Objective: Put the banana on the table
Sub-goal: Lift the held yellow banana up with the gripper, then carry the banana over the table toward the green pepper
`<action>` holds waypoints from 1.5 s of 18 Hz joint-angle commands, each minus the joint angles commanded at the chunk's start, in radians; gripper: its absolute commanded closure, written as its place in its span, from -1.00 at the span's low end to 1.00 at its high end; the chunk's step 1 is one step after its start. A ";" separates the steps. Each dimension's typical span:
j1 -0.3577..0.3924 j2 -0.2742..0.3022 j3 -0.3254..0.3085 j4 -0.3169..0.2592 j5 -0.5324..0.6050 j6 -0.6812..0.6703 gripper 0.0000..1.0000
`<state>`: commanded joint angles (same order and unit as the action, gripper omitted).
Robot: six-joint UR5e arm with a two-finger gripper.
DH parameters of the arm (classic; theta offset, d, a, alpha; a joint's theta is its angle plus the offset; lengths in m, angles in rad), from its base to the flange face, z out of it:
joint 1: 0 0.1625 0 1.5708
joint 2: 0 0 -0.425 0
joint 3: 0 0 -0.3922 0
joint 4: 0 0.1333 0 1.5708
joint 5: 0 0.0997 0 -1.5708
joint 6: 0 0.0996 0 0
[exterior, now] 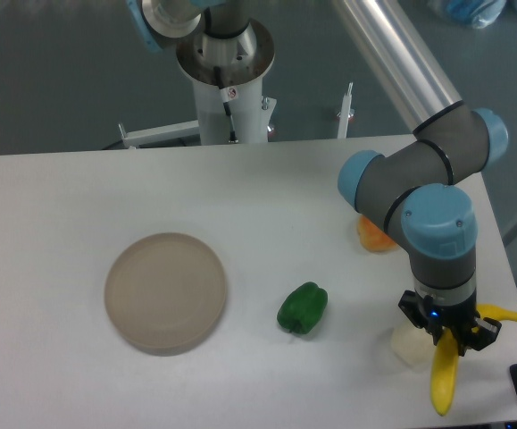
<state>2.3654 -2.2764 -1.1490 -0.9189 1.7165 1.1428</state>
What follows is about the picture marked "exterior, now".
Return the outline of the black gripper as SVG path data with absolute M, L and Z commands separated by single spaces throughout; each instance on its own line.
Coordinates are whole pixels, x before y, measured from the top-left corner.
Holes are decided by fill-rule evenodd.
M 449 329 L 457 339 L 458 354 L 463 357 L 469 349 L 481 351 L 493 344 L 502 328 L 496 319 L 478 316 L 476 302 L 476 291 L 461 303 L 442 306 L 430 295 L 422 297 L 416 291 L 405 290 L 398 306 L 416 328 L 431 336 L 434 345 L 441 338 L 441 330 Z

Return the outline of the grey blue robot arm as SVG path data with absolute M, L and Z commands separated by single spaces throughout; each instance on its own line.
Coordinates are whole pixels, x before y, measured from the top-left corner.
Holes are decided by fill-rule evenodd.
M 395 1 L 337 1 L 335 9 L 415 141 L 392 156 L 350 157 L 338 190 L 409 255 L 414 288 L 399 306 L 435 344 L 460 354 L 492 344 L 501 325 L 476 304 L 477 223 L 458 183 L 506 150 L 508 133 L 488 109 L 462 101 Z M 195 90 L 205 145 L 264 143 L 272 103 L 262 94 L 274 59 L 268 30 L 242 1 L 130 1 L 146 46 L 176 49 Z

